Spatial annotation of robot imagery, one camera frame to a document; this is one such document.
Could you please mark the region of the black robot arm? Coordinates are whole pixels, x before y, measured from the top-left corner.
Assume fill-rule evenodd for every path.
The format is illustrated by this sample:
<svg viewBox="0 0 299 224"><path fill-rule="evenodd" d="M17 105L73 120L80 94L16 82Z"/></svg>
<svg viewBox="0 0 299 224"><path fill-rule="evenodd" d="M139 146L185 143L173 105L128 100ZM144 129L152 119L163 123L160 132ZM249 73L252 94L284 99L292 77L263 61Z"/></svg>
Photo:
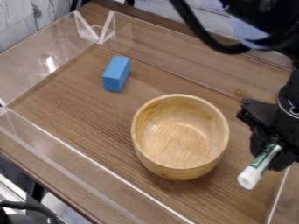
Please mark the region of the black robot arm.
<svg viewBox="0 0 299 224"><path fill-rule="evenodd" d="M240 43L251 49L276 51L294 62L275 103L247 98L237 112L252 131L251 154L259 155L271 143L282 147L269 162L269 169L280 172L299 163L299 0L219 1L235 18Z"/></svg>

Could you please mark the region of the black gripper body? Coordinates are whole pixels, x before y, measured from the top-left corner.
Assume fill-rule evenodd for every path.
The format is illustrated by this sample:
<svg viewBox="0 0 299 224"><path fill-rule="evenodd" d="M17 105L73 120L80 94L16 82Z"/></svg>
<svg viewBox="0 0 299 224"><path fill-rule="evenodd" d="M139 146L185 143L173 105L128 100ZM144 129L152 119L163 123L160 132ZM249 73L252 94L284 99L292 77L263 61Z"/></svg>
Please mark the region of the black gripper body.
<svg viewBox="0 0 299 224"><path fill-rule="evenodd" d="M245 98L237 119L249 127L259 126L271 133L271 143L280 144L283 151L299 154L299 118L290 116L280 105Z"/></svg>

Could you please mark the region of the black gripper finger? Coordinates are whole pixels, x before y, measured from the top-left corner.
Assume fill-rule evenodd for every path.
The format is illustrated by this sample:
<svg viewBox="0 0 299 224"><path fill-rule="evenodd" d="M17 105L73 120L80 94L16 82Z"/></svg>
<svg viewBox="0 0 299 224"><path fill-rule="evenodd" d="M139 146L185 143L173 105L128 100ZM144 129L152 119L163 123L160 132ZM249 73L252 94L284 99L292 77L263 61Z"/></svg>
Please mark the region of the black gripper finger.
<svg viewBox="0 0 299 224"><path fill-rule="evenodd" d="M269 162L269 169L275 172L280 172L294 162L299 162L299 154L290 150L280 150Z"/></svg>
<svg viewBox="0 0 299 224"><path fill-rule="evenodd" d="M256 157L271 143L271 133L263 127L253 127L249 136L249 152Z"/></svg>

